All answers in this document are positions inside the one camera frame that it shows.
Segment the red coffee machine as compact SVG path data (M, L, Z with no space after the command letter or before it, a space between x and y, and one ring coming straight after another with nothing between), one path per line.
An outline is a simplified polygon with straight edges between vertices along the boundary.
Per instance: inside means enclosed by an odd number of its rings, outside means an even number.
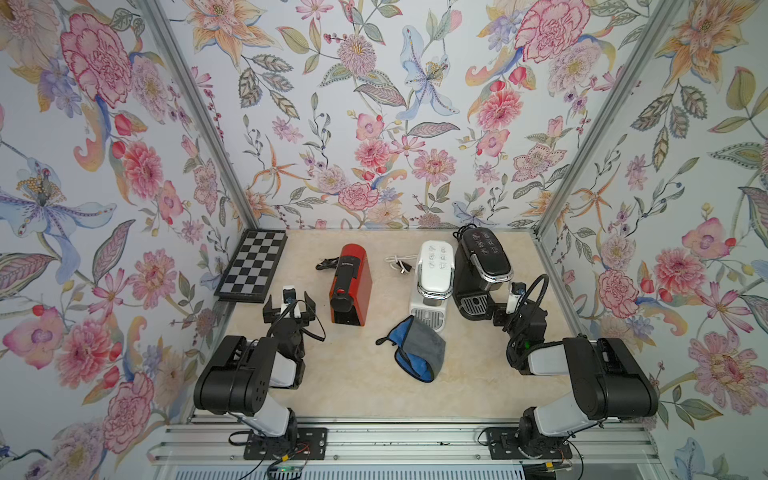
M366 250L358 244L346 244L338 258L329 292L332 322L363 327L367 321L372 286Z

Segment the blue grey cleaning cloth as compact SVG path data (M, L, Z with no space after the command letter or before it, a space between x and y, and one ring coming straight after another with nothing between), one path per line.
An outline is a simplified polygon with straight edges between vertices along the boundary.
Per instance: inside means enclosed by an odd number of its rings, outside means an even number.
M422 383L432 383L444 364L445 340L423 321L408 316L389 333L376 340L381 346L396 347L394 359L410 377Z

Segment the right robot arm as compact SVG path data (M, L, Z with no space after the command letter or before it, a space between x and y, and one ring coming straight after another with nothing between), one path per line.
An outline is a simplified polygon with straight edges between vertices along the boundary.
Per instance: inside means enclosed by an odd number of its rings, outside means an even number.
M517 450L525 458L565 455L575 434L615 418L655 415L658 393L624 341L591 340L584 335L547 341L547 312L542 307L549 277L540 275L528 286L513 282L506 305L498 306L492 321L509 335L505 356L522 375L562 376L571 390L545 406L527 408L514 433Z

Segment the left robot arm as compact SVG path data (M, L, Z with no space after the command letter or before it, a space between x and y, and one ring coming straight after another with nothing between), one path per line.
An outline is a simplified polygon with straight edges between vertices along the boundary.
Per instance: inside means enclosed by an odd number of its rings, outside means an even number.
M296 290L288 287L283 289L279 308L266 302L262 314L267 333L252 340L237 335L223 338L196 381L195 407L232 416L268 442L295 444L296 414L280 405L270 391L296 390L301 385L305 338L325 340L309 331L317 319L315 309L309 295L298 299Z

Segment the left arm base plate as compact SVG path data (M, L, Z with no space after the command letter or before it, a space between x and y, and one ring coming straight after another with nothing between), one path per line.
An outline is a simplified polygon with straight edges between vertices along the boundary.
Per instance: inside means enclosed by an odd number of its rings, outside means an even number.
M324 460L328 446L327 428L289 429L281 437L265 437L255 431L249 433L243 458L245 460Z

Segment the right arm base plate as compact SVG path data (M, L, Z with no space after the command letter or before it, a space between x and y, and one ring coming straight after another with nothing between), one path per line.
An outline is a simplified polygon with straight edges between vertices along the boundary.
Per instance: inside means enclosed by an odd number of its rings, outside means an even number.
M492 460L571 460L573 453L564 437L546 437L517 427L487 427L478 443L488 448Z

